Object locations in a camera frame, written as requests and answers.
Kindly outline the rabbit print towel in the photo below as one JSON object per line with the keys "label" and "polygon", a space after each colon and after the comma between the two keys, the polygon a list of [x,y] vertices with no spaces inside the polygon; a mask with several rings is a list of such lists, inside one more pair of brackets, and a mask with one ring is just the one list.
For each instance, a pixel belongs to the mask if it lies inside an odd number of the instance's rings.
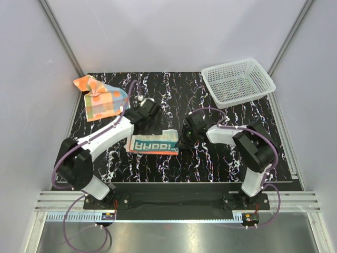
{"label": "rabbit print towel", "polygon": [[132,135],[124,146],[126,152],[137,154],[178,155],[177,130],[163,130],[161,135]]}

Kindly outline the orange dotted checkered towel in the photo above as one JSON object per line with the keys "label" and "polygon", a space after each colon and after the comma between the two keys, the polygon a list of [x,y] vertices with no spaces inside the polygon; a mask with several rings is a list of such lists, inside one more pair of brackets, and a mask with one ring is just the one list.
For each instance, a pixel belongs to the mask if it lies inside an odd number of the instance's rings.
{"label": "orange dotted checkered towel", "polygon": [[104,84],[91,75],[75,79],[73,84],[81,92],[87,92],[84,95],[87,122],[119,115],[124,111],[124,104],[128,103],[124,90]]}

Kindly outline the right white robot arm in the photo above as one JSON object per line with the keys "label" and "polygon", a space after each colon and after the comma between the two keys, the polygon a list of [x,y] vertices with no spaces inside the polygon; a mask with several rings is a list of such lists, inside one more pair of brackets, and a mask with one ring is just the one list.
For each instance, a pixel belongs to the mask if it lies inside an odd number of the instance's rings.
{"label": "right white robot arm", "polygon": [[210,125],[200,112],[192,112],[186,118],[175,147],[191,149],[197,141],[236,147],[246,173],[239,193],[233,197],[231,209],[253,208],[264,189],[266,174],[279,161],[276,144],[264,127],[257,122],[246,126]]}

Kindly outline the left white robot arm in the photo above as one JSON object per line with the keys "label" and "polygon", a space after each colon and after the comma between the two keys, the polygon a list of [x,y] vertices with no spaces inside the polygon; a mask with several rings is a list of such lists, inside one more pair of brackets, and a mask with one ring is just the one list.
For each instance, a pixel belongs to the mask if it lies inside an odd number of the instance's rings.
{"label": "left white robot arm", "polygon": [[161,107],[153,99],[144,99],[135,108],[121,113],[114,121],[83,138],[65,139],[60,147],[54,166],[53,176],[60,176],[67,186],[85,193],[90,205],[108,209],[116,203],[114,190],[96,177],[93,165],[109,147],[132,135],[147,134],[152,126],[160,123]]}

